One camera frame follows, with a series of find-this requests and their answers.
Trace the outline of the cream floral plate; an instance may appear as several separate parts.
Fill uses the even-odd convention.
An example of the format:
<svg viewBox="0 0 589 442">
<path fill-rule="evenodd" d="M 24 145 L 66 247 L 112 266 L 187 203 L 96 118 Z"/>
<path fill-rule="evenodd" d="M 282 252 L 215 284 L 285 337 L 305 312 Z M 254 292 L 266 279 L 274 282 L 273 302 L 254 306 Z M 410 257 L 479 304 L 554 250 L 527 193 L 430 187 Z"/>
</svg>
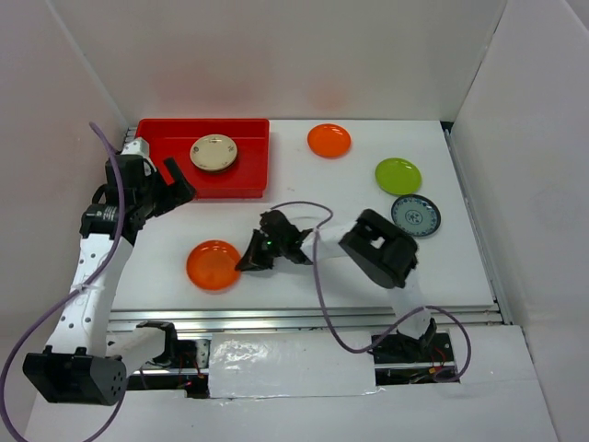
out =
<svg viewBox="0 0 589 442">
<path fill-rule="evenodd" d="M 237 160 L 237 143 L 223 134 L 208 134 L 193 143 L 190 149 L 191 163 L 205 172 L 220 172 Z"/>
</svg>

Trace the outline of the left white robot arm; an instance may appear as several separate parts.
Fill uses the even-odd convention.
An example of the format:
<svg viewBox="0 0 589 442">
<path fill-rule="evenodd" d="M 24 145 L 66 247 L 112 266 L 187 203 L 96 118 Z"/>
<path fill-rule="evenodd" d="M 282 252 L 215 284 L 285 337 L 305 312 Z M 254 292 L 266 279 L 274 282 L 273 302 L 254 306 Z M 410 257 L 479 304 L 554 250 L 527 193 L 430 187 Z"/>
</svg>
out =
<svg viewBox="0 0 589 442">
<path fill-rule="evenodd" d="M 111 406 L 144 364 L 170 367 L 180 360 L 182 346 L 170 322 L 144 321 L 127 336 L 108 336 L 113 300 L 139 231 L 146 220 L 196 194 L 173 158 L 164 166 L 171 183 L 140 154 L 120 154 L 105 164 L 107 181 L 81 217 L 75 295 L 44 349 L 23 363 L 24 375 L 50 403 Z"/>
</svg>

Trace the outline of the green plate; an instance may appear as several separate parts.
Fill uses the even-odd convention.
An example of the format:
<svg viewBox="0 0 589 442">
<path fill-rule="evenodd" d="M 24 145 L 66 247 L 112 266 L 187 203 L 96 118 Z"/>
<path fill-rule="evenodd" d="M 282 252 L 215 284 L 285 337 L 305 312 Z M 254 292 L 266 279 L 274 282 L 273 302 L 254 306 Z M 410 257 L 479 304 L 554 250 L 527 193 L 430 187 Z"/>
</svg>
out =
<svg viewBox="0 0 589 442">
<path fill-rule="evenodd" d="M 393 195 L 415 193 L 422 186 L 420 170 L 400 157 L 380 161 L 375 167 L 375 180 L 381 190 Z"/>
</svg>

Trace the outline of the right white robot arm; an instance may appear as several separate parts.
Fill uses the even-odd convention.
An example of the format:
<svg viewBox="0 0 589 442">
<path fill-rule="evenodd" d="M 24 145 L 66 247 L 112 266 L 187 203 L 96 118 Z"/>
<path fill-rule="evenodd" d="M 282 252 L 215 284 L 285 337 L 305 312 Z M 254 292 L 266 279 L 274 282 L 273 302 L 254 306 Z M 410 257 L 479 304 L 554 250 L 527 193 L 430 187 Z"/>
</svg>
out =
<svg viewBox="0 0 589 442">
<path fill-rule="evenodd" d="M 433 349 L 436 323 L 427 310 L 427 300 L 416 274 L 418 244 L 399 227 L 372 209 L 365 209 L 347 225 L 322 225 L 304 230 L 273 209 L 260 215 L 260 227 L 252 233 L 236 265 L 240 272 L 265 271 L 274 260 L 285 258 L 298 265 L 311 265 L 316 288 L 320 288 L 318 263 L 348 257 L 377 286 L 388 292 L 398 317 L 394 330 L 402 353 L 422 360 Z"/>
</svg>

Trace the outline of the white foil cover plate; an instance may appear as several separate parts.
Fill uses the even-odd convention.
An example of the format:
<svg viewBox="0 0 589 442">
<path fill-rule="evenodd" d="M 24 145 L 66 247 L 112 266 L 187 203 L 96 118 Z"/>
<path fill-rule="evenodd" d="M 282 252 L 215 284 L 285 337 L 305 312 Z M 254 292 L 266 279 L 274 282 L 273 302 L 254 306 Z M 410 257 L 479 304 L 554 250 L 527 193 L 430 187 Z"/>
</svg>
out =
<svg viewBox="0 0 589 442">
<path fill-rule="evenodd" d="M 376 392 L 375 363 L 327 331 L 217 333 L 208 386 L 216 399 L 361 396 Z"/>
</svg>

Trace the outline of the red plastic bin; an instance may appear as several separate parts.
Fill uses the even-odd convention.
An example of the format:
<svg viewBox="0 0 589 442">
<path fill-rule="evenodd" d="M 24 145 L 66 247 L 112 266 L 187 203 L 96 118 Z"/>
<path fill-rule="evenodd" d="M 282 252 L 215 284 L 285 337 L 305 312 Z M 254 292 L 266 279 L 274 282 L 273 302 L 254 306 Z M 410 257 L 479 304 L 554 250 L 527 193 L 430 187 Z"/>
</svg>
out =
<svg viewBox="0 0 589 442">
<path fill-rule="evenodd" d="M 206 135 L 225 135 L 237 143 L 237 158 L 227 169 L 209 172 L 190 159 L 192 145 Z M 166 119 L 139 121 L 150 159 L 167 183 L 173 181 L 164 161 L 173 158 L 198 199 L 246 199 L 263 196 L 268 184 L 270 122 L 266 119 Z"/>
</svg>

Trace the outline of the blue white patterned plate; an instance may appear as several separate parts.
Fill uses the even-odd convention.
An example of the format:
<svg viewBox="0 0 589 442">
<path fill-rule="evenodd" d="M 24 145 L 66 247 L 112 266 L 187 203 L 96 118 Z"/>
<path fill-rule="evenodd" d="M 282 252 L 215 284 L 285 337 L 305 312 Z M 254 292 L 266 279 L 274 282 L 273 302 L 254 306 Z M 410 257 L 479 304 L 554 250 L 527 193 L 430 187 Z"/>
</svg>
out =
<svg viewBox="0 0 589 442">
<path fill-rule="evenodd" d="M 393 223 L 415 238 L 426 238 L 435 234 L 441 226 L 439 208 L 430 199 L 419 194 L 400 196 L 391 206 Z"/>
</svg>

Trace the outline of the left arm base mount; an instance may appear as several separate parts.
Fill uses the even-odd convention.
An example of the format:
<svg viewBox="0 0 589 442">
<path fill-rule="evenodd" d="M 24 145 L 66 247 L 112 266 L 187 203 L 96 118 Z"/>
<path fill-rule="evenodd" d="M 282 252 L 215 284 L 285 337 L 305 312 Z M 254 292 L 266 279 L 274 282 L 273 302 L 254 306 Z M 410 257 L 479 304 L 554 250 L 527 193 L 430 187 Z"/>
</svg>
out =
<svg viewBox="0 0 589 442">
<path fill-rule="evenodd" d="M 210 339 L 180 340 L 167 362 L 148 361 L 129 378 L 130 391 L 177 390 L 192 399 L 208 399 Z"/>
</svg>

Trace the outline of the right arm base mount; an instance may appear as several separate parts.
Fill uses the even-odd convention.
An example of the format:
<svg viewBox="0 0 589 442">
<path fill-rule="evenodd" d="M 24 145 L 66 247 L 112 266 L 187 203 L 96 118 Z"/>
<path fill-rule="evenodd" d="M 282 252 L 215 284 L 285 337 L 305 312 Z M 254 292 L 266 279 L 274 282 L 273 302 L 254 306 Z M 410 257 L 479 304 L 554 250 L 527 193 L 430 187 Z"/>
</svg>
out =
<svg viewBox="0 0 589 442">
<path fill-rule="evenodd" d="M 370 355 L 375 364 L 375 384 L 380 387 L 454 382 L 458 372 L 447 331 L 438 331 L 424 349 L 400 334 L 389 334 Z"/>
</svg>

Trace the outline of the orange plate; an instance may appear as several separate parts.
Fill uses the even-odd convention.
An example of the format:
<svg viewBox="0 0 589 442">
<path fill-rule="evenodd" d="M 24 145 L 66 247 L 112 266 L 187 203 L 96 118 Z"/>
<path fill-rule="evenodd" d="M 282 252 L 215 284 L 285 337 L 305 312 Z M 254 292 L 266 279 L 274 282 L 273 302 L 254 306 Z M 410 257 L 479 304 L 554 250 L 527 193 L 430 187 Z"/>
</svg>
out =
<svg viewBox="0 0 589 442">
<path fill-rule="evenodd" d="M 352 146 L 349 133 L 334 123 L 322 123 L 312 128 L 307 134 L 310 150 L 325 158 L 337 158 L 346 155 Z"/>
<path fill-rule="evenodd" d="M 226 241 L 206 240 L 196 246 L 186 260 L 190 281 L 205 291 L 222 291 L 234 285 L 240 277 L 236 266 L 241 256 Z"/>
</svg>

